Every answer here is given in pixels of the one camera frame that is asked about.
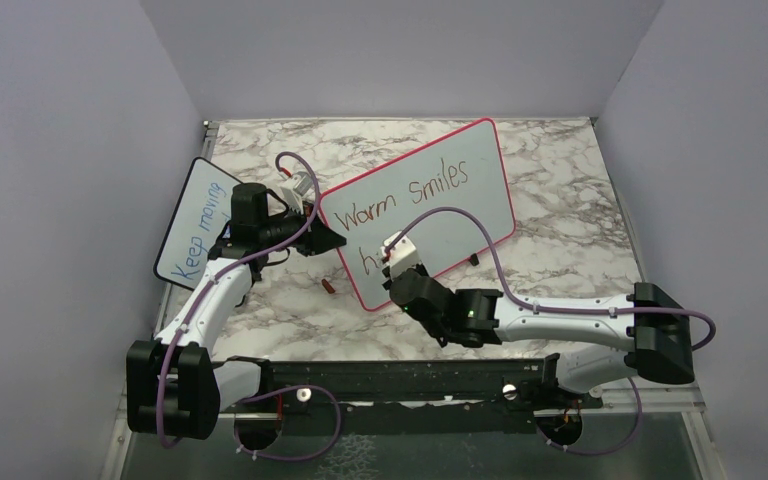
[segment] wall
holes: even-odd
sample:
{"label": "wall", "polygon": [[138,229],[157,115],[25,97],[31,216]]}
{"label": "wall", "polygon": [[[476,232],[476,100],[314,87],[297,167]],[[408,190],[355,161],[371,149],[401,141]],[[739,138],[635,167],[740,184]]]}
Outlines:
{"label": "wall", "polygon": [[768,0],[668,0],[597,134],[649,277],[719,321],[696,361],[729,478],[768,478]]}
{"label": "wall", "polygon": [[598,115],[662,0],[142,0],[206,118]]}
{"label": "wall", "polygon": [[98,476],[200,131],[136,0],[0,1],[0,479]]}

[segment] table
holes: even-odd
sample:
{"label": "table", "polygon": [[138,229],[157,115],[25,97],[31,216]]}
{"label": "table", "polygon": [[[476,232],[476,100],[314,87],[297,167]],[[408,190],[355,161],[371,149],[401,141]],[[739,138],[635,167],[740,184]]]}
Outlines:
{"label": "table", "polygon": [[[324,189],[407,153],[471,120],[258,120],[222,122],[212,161],[241,180],[275,184],[273,159],[302,155]],[[541,297],[627,293],[639,273],[590,120],[497,120],[516,232],[499,246],[511,287]],[[449,288],[496,288],[489,253],[439,277]],[[321,280],[336,289],[329,295]],[[189,291],[173,292],[169,314]],[[213,357],[272,360],[419,360],[544,357],[578,348],[531,340],[441,349],[397,308],[364,311],[335,252],[298,254],[270,267],[234,311]]]}

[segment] purple cable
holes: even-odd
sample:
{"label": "purple cable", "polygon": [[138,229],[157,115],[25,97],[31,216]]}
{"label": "purple cable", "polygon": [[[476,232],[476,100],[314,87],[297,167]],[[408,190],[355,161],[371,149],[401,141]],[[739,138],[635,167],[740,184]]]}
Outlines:
{"label": "purple cable", "polygon": [[[316,212],[319,211],[319,203],[322,200],[321,192],[319,191],[319,181],[316,179],[316,174],[313,171],[313,168],[311,168],[310,164],[305,161],[301,156],[298,154],[292,153],[292,152],[281,152],[275,157],[275,167],[281,170],[281,158],[289,156],[293,157],[294,159],[298,160],[299,163],[302,164],[302,166],[307,170],[308,175],[310,175],[310,179],[313,182],[313,209],[311,210],[310,215],[307,217],[307,220],[305,221],[304,225],[294,233],[290,238],[284,240],[283,242],[273,246],[269,247],[265,250],[261,250],[257,253],[253,253],[251,255],[247,255],[236,262],[228,265],[227,267],[223,268],[222,270],[219,270],[219,272],[216,273],[216,275],[213,276],[213,279],[209,280],[204,288],[196,295],[196,298],[193,300],[193,306],[190,308],[190,310],[184,315],[184,319],[181,321],[181,326],[187,326],[190,324],[190,322],[193,319],[193,315],[195,315],[196,311],[198,311],[199,305],[201,305],[201,302],[204,300],[204,297],[207,296],[207,293],[210,291],[211,288],[213,288],[214,285],[217,283],[217,279],[222,278],[226,273],[230,272],[231,270],[241,266],[245,265],[246,263],[260,258],[264,255],[269,255],[272,252],[277,252],[278,250],[283,250],[290,246],[293,242],[296,241],[297,238],[299,238],[305,231],[307,231],[308,228],[310,228],[310,225],[313,223],[314,218],[316,218]],[[166,377],[169,375],[169,366],[172,363],[172,354],[175,351],[175,347],[178,345],[178,340],[180,340],[181,335],[183,335],[184,331],[181,330],[181,327],[178,327],[175,330],[175,336],[172,337],[172,342],[169,344],[169,346],[166,348],[166,355],[163,357],[163,364],[160,367],[160,376],[159,381],[157,385],[157,404],[155,405],[155,420],[157,424],[157,436],[160,437],[160,444],[163,445],[164,448],[172,448],[175,445],[178,444],[178,442],[181,440],[180,437],[176,438],[173,441],[166,440],[166,431],[163,428],[163,401],[164,396],[166,395]]]}
{"label": "purple cable", "polygon": [[261,400],[266,400],[267,398],[274,397],[276,395],[280,395],[282,393],[292,392],[293,390],[299,390],[301,388],[309,388],[311,390],[316,390],[318,392],[324,393],[329,400],[331,400],[331,403],[334,404],[334,411],[337,413],[337,422],[334,426],[334,435],[331,436],[331,440],[328,441],[327,444],[325,444],[324,447],[317,450],[314,453],[308,454],[308,455],[301,455],[298,457],[282,457],[280,455],[272,455],[269,453],[260,453],[259,450],[249,450],[245,446],[243,446],[243,443],[240,441],[240,432],[236,427],[234,427],[234,439],[237,441],[237,445],[239,445],[239,449],[237,450],[237,453],[239,452],[246,452],[250,455],[253,455],[255,458],[268,458],[269,460],[278,460],[281,462],[306,462],[308,460],[313,460],[314,458],[322,455],[323,453],[327,452],[328,450],[331,450],[331,448],[337,443],[337,439],[340,438],[340,427],[343,424],[343,414],[340,412],[340,404],[337,402],[337,398],[334,397],[334,394],[329,392],[328,390],[318,387],[316,385],[295,385],[292,387],[285,387],[285,388],[279,388],[278,390],[275,390],[274,392],[265,393],[263,395],[258,395],[256,397],[249,397],[243,400],[240,400],[237,403],[254,403],[259,402]]}
{"label": "purple cable", "polygon": [[580,455],[582,457],[598,457],[601,455],[609,455],[611,453],[622,450],[626,445],[633,442],[634,439],[637,438],[637,435],[640,434],[640,427],[643,426],[643,402],[640,400],[640,391],[637,390],[637,385],[634,384],[634,380],[629,378],[628,382],[631,383],[631,389],[634,390],[634,398],[637,401],[637,416],[634,417],[634,427],[631,429],[631,432],[629,432],[628,436],[613,447],[607,448],[605,450],[575,450],[573,448],[564,448],[563,445],[558,445],[557,443],[549,440],[546,434],[543,433],[543,431],[539,428],[537,429],[537,432],[541,437],[543,437],[544,440],[546,440],[546,444],[550,447],[572,455]]}
{"label": "purple cable", "polygon": [[[399,240],[401,240],[402,237],[407,235],[407,233],[413,227],[415,227],[419,222],[425,220],[431,215],[434,215],[435,213],[440,213],[440,212],[454,212],[472,220],[472,223],[474,223],[475,226],[478,227],[479,230],[481,230],[481,234],[484,235],[484,240],[487,241],[487,246],[490,247],[490,254],[493,256],[493,263],[496,264],[496,274],[499,276],[499,281],[502,283],[502,290],[505,291],[505,295],[513,303],[519,305],[520,307],[527,308],[529,310],[534,310],[535,307],[533,304],[528,303],[525,300],[521,300],[516,296],[514,296],[513,292],[511,291],[511,288],[508,286],[507,279],[505,279],[505,272],[504,270],[502,270],[502,262],[499,261],[499,254],[496,251],[496,245],[493,244],[493,239],[490,238],[490,234],[487,232],[487,229],[484,228],[484,225],[482,225],[477,218],[475,218],[471,213],[467,212],[466,210],[463,210],[457,207],[432,208],[431,210],[416,217],[411,223],[409,223],[408,226],[405,227],[401,231],[401,233],[399,233],[396,236],[396,238],[394,238],[393,241],[390,242],[389,245],[384,247],[384,253],[389,252],[393,248],[393,245],[395,245]],[[559,313],[564,315],[611,315],[611,311],[609,311],[606,308],[546,307],[543,305],[539,305],[537,306],[536,310],[538,312]],[[618,308],[613,312],[613,314],[616,314],[616,315],[624,315],[627,313],[656,313],[656,314],[667,314],[667,315],[682,315],[682,316],[688,316],[688,317],[696,317],[702,320],[703,322],[708,324],[708,335],[706,335],[705,338],[703,338],[699,343],[697,343],[696,345],[693,345],[692,347],[693,350],[699,350],[705,345],[708,345],[709,343],[711,343],[711,340],[714,339],[714,335],[717,334],[717,326],[714,324],[714,321],[711,320],[711,317],[705,315],[704,313],[697,312],[695,310],[686,310],[683,308],[665,308],[665,307],[630,307],[630,308]]]}

